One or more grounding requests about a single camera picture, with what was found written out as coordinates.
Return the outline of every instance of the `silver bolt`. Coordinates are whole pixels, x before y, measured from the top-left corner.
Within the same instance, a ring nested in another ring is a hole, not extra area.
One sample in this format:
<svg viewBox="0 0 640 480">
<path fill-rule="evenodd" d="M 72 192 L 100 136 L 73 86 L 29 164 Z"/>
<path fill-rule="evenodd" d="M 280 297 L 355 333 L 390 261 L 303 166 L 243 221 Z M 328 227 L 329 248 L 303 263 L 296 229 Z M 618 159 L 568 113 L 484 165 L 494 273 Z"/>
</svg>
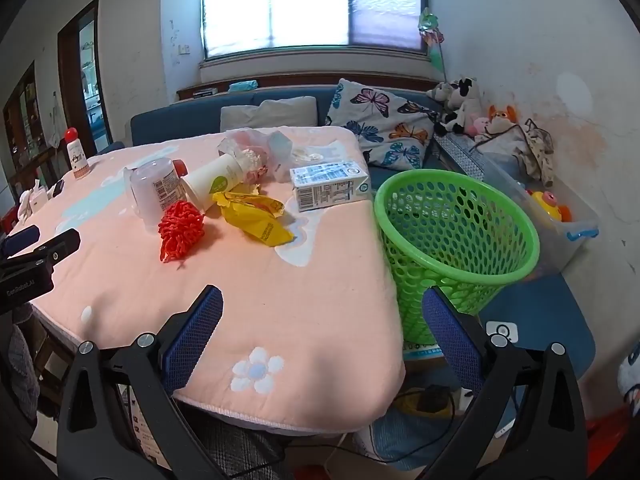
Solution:
<svg viewBox="0 0 640 480">
<path fill-rule="evenodd" d="M 81 354 L 88 354 L 94 349 L 94 344 L 91 341 L 85 341 L 78 347 Z"/>
<path fill-rule="evenodd" d="M 491 343 L 498 348 L 504 348 L 507 346 L 508 341 L 502 334 L 493 334 L 491 336 Z"/>
<path fill-rule="evenodd" d="M 154 343 L 153 334 L 143 334 L 138 338 L 138 346 L 140 348 L 146 348 Z"/>
<path fill-rule="evenodd" d="M 560 343 L 553 343 L 551 345 L 551 351 L 557 355 L 564 355 L 565 352 L 564 346 L 562 346 Z"/>
</svg>

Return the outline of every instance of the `basket rim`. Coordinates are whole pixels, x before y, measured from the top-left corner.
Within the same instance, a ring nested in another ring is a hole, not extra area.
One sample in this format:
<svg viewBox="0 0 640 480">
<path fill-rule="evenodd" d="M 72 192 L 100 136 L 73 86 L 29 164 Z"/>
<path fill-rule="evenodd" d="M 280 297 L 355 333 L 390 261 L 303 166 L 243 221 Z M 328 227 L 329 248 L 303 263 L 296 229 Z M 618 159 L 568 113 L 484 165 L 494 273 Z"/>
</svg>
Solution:
<svg viewBox="0 0 640 480">
<path fill-rule="evenodd" d="M 490 194 L 493 193 L 502 199 L 505 199 L 507 201 L 506 203 L 513 208 L 513 212 L 510 212 L 510 214 L 518 216 L 518 221 L 524 222 L 529 233 L 532 235 L 533 249 L 529 255 L 529 259 L 521 267 L 513 272 L 508 272 L 507 274 L 477 274 L 475 272 L 469 272 L 468 270 L 457 269 L 450 265 L 443 264 L 428 254 L 423 253 L 420 249 L 414 247 L 404 239 L 386 216 L 385 195 L 387 188 L 392 187 L 393 184 L 396 184 L 399 180 L 409 179 L 412 174 L 417 172 L 431 175 L 446 174 L 448 178 L 453 174 L 456 180 L 469 181 L 473 186 L 484 188 Z M 411 257 L 415 262 L 429 270 L 459 282 L 470 283 L 472 285 L 508 285 L 510 283 L 518 282 L 533 271 L 538 262 L 538 258 L 540 257 L 540 238 L 538 237 L 538 232 L 536 231 L 533 222 L 522 208 L 503 192 L 495 189 L 495 187 L 489 186 L 488 184 L 471 178 L 465 174 L 456 173 L 455 171 L 429 169 L 408 170 L 389 177 L 382 183 L 382 186 L 380 186 L 376 192 L 374 212 L 376 221 L 385 235 L 391 238 L 392 242 L 395 243 L 408 257 Z"/>
</svg>

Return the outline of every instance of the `white device with circle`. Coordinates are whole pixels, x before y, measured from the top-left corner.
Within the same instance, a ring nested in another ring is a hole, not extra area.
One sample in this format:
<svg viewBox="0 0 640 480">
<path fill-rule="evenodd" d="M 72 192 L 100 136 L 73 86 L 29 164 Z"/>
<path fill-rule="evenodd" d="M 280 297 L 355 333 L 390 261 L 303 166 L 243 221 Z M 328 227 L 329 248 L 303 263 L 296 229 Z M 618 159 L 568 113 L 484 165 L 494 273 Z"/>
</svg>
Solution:
<svg viewBox="0 0 640 480">
<path fill-rule="evenodd" d="M 505 336 L 512 343 L 518 342 L 518 326 L 507 321 L 487 321 L 487 335 L 500 334 Z"/>
</svg>

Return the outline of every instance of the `blue sofa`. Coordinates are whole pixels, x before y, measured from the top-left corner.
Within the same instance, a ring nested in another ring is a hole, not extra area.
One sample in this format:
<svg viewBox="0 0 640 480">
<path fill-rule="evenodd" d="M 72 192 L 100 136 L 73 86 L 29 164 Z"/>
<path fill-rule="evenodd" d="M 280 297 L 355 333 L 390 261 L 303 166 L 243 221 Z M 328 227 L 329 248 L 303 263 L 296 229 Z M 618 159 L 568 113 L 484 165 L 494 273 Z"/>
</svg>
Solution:
<svg viewBox="0 0 640 480">
<path fill-rule="evenodd" d="M 423 92 L 412 90 L 392 90 L 400 97 L 409 99 L 432 110 L 440 110 L 436 101 Z M 247 92 L 232 92 L 200 99 L 181 101 L 176 104 L 136 115 L 131 119 L 131 138 L 134 146 L 164 142 L 165 140 L 197 137 L 220 131 L 220 109 L 233 105 L 259 105 L 266 99 L 289 99 L 312 96 L 318 102 L 318 126 L 324 125 L 324 118 L 334 97 L 335 86 L 287 86 L 260 88 Z M 430 167 L 437 161 L 426 157 L 425 165 Z M 397 173 L 385 168 L 370 167 L 371 184 L 374 189 Z"/>
</svg>

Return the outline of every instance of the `window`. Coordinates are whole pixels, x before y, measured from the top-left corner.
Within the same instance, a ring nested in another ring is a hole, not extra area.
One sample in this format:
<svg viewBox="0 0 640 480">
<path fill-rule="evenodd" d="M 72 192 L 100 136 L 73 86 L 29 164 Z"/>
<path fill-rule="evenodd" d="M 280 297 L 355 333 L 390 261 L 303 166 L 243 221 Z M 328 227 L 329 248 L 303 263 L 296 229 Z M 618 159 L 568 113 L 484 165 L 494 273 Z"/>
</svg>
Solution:
<svg viewBox="0 0 640 480">
<path fill-rule="evenodd" d="M 204 0 L 207 57 L 260 48 L 368 45 L 420 50 L 426 0 Z"/>
</svg>

